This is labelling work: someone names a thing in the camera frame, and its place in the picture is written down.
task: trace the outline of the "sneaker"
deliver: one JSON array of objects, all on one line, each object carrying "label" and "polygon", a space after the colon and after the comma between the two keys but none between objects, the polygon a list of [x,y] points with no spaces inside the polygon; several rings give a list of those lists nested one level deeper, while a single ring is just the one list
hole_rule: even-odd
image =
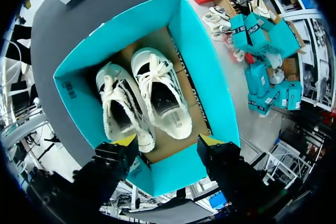
[{"label": "sneaker", "polygon": [[146,123],[146,107],[131,75],[119,65],[108,63],[97,73],[96,84],[103,104],[106,137],[118,140],[137,134],[139,151],[153,150],[155,131]]},{"label": "sneaker", "polygon": [[235,56],[235,58],[238,62],[242,62],[243,59],[245,58],[245,52],[240,50],[240,49],[235,49],[233,51],[233,55]]},{"label": "sneaker", "polygon": [[220,7],[220,6],[210,7],[209,10],[210,10],[210,12],[218,15],[222,19],[225,19],[227,21],[230,20],[230,17],[226,14],[225,9]]},{"label": "sneaker", "polygon": [[214,27],[211,27],[211,32],[213,34],[216,34],[216,33],[231,33],[231,26],[223,26],[223,25],[214,26]]},{"label": "sneaker", "polygon": [[135,52],[131,67],[151,123],[175,139],[187,138],[192,120],[173,64],[147,47]]},{"label": "sneaker", "polygon": [[216,26],[227,26],[231,27],[231,23],[227,20],[222,19],[216,14],[213,13],[207,13],[202,17],[202,20],[204,23],[206,23],[210,28],[216,27]]},{"label": "sneaker", "polygon": [[207,13],[202,17],[202,20],[205,23],[217,23],[220,21],[220,16],[215,15],[213,13]]},{"label": "sneaker", "polygon": [[226,38],[226,36],[223,33],[211,34],[211,39],[215,40],[215,41],[224,41],[225,38]]}]

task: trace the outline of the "shoe box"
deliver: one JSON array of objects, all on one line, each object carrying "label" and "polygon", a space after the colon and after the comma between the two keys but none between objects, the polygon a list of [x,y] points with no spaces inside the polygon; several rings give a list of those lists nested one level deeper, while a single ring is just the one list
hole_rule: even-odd
[{"label": "shoe box", "polygon": [[154,150],[139,153],[137,168],[127,176],[146,193],[158,196],[207,176],[197,154],[200,133],[240,146],[235,110],[218,55],[188,1],[150,0],[117,15],[70,52],[54,73],[54,81],[73,122],[95,148],[109,142],[96,73],[108,61],[131,73],[133,53],[143,47],[155,48],[173,62],[193,123],[191,135],[183,140],[156,129]]},{"label": "shoe box", "polygon": [[230,19],[233,44],[235,48],[257,56],[264,55],[262,51],[256,50],[256,48],[253,47],[251,39],[247,35],[244,18],[245,16],[243,14],[238,14]]},{"label": "shoe box", "polygon": [[275,85],[274,89],[279,91],[279,97],[275,106],[287,110],[299,110],[301,106],[302,86],[300,81],[283,81]]},{"label": "shoe box", "polygon": [[245,69],[245,77],[250,94],[263,97],[270,89],[266,66],[260,61],[251,64],[249,68]]},{"label": "shoe box", "polygon": [[245,18],[244,24],[253,46],[258,50],[274,55],[280,54],[282,59],[295,52],[302,53],[300,48],[305,44],[292,22],[278,16],[270,20],[251,13]]},{"label": "shoe box", "polygon": [[264,54],[270,53],[277,55],[282,53],[283,45],[275,44],[270,39],[269,32],[274,28],[274,24],[254,13],[249,14],[244,19],[244,24],[247,34],[251,38],[253,47],[262,51]]},{"label": "shoe box", "polygon": [[258,56],[268,66],[271,63],[265,57],[267,53],[280,54],[282,59],[295,52],[305,54],[300,50],[305,44],[292,22],[286,22],[277,16],[270,20],[254,13],[247,17],[243,14],[236,15],[230,22],[235,48]]},{"label": "shoe box", "polygon": [[267,112],[275,105],[280,92],[277,89],[269,89],[263,97],[258,97],[255,94],[247,94],[248,108],[266,115]]}]

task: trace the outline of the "canvas sneaker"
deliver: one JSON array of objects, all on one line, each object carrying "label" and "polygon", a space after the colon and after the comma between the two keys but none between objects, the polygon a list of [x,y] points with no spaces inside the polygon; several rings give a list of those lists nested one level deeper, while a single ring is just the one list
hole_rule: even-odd
[{"label": "canvas sneaker", "polygon": [[229,33],[231,33],[231,27],[230,26],[223,26],[223,25],[214,26],[214,27],[211,27],[211,32],[213,34],[216,34],[216,33],[229,34]]},{"label": "canvas sneaker", "polygon": [[154,149],[155,131],[146,122],[146,107],[131,75],[119,65],[106,64],[96,75],[103,105],[106,137],[118,140],[137,134],[139,151]]},{"label": "canvas sneaker", "polygon": [[143,48],[131,62],[150,122],[175,139],[187,138],[192,120],[173,64],[158,50]]},{"label": "canvas sneaker", "polygon": [[225,19],[227,21],[230,20],[230,17],[226,14],[225,9],[220,6],[210,7],[209,11],[213,14],[220,16],[222,19]]}]

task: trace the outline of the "cable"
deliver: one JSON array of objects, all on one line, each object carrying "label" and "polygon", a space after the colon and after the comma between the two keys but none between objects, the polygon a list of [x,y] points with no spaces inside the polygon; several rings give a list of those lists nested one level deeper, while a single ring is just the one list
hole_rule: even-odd
[{"label": "cable", "polygon": [[[20,60],[19,60],[19,62],[15,63],[15,64],[21,63],[22,62],[22,57],[21,57],[21,51],[20,51],[19,46],[16,43],[14,43],[13,41],[10,41],[10,40],[7,40],[7,39],[5,39],[5,40],[8,41],[10,44],[13,44],[17,48],[17,50],[19,51]],[[21,71],[21,68],[18,68],[16,70],[15,74],[13,75],[13,77],[9,81],[7,81],[7,83],[5,83],[4,85],[2,85],[2,87],[7,86],[8,84],[10,84],[20,71]]]},{"label": "cable", "polygon": [[49,127],[50,131],[52,132],[53,135],[56,135],[55,134],[55,131],[53,131],[51,128],[50,128],[50,123],[47,123],[47,126]]},{"label": "cable", "polygon": [[40,142],[41,137],[42,137],[42,134],[43,134],[43,126],[42,126],[42,130],[41,130],[40,138],[39,138],[38,141],[36,141],[36,142],[32,145],[32,147],[27,151],[26,156],[27,156],[28,153],[35,147],[35,145],[37,145],[37,144]]}]

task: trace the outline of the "box label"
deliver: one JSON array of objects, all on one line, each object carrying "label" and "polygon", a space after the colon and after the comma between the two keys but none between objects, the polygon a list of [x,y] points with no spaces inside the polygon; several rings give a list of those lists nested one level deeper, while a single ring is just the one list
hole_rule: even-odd
[{"label": "box label", "polygon": [[265,82],[265,77],[264,77],[264,76],[262,76],[260,79],[261,79],[261,84],[264,86],[264,85],[265,85],[265,83],[266,83],[266,82]]},{"label": "box label", "polygon": [[255,24],[253,27],[251,27],[250,29],[247,30],[247,34],[251,35],[255,31],[257,31],[259,28],[260,28],[260,26],[258,24]]},{"label": "box label", "polygon": [[238,28],[233,29],[232,30],[232,35],[238,34],[238,33],[242,32],[242,31],[245,31],[245,26],[240,26]]},{"label": "box label", "polygon": [[269,97],[269,98],[266,99],[265,103],[266,103],[266,104],[270,104],[271,101],[272,101],[272,98]]},{"label": "box label", "polygon": [[263,22],[261,19],[258,19],[257,22],[258,22],[258,25],[259,25],[259,26],[262,26],[262,25],[265,23],[265,22]]},{"label": "box label", "polygon": [[64,87],[65,89],[67,89],[68,94],[69,94],[69,96],[70,96],[70,99],[75,99],[75,98],[77,98],[77,95],[76,95],[76,93],[75,93],[75,91],[74,91],[74,89],[73,89],[72,84],[71,84],[70,81],[63,82],[63,87]]}]

